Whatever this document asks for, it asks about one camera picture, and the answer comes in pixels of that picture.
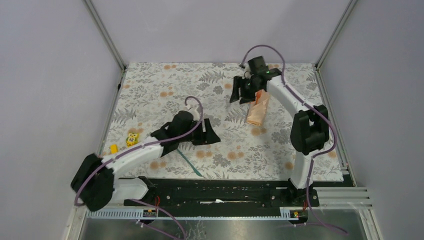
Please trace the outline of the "orange cloth napkin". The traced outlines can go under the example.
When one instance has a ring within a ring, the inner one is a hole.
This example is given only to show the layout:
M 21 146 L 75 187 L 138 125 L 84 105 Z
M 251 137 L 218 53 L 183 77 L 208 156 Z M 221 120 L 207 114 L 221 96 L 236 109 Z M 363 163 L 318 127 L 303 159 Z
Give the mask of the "orange cloth napkin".
M 257 127 L 262 126 L 266 118 L 269 102 L 270 94 L 267 91 L 262 90 L 259 102 L 257 104 L 255 104 L 255 101 L 250 103 L 246 123 Z

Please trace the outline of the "teal plastic knife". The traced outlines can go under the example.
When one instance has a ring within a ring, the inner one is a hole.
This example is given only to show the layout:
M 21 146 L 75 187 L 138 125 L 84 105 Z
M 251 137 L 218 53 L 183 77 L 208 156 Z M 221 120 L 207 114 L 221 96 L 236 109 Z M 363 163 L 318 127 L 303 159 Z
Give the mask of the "teal plastic knife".
M 189 161 L 189 159 L 179 150 L 176 150 L 177 153 L 186 161 L 186 163 L 191 167 L 193 172 L 198 176 L 203 178 L 204 176 L 195 168 L 195 166 Z

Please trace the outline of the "orange plastic fork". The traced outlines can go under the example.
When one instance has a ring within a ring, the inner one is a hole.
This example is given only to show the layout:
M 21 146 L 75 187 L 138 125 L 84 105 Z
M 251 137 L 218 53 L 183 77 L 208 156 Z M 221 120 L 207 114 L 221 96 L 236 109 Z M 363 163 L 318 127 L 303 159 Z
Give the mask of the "orange plastic fork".
M 262 90 L 259 90 L 255 93 L 255 104 L 257 104 L 259 102 L 259 99 L 262 96 L 262 92 L 263 92 Z

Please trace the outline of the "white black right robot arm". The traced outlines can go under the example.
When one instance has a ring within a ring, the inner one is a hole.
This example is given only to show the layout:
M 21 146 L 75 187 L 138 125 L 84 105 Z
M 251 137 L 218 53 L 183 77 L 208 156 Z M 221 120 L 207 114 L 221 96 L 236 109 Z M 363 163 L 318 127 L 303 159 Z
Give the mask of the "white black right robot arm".
M 309 154 L 322 150 L 330 139 L 328 109 L 312 105 L 291 84 L 283 71 L 269 68 L 262 56 L 250 59 L 247 76 L 233 78 L 230 103 L 252 103 L 257 93 L 265 91 L 276 98 L 292 117 L 289 139 L 295 149 L 295 162 L 289 178 L 287 201 L 293 206 L 301 205 L 312 192 L 312 161 Z

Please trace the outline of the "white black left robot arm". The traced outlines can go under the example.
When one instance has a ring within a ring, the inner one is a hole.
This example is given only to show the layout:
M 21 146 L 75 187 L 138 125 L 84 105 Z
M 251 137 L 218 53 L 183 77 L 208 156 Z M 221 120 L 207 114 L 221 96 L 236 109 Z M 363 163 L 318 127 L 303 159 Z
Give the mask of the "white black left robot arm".
M 75 191 L 76 198 L 82 200 L 92 212 L 129 199 L 137 199 L 148 206 L 155 200 L 154 190 L 139 177 L 124 178 L 124 174 L 142 163 L 175 151 L 180 143 L 202 146 L 220 141 L 208 118 L 195 120 L 192 113 L 181 110 L 172 121 L 126 150 L 104 157 L 94 153 L 86 156 L 70 187 Z

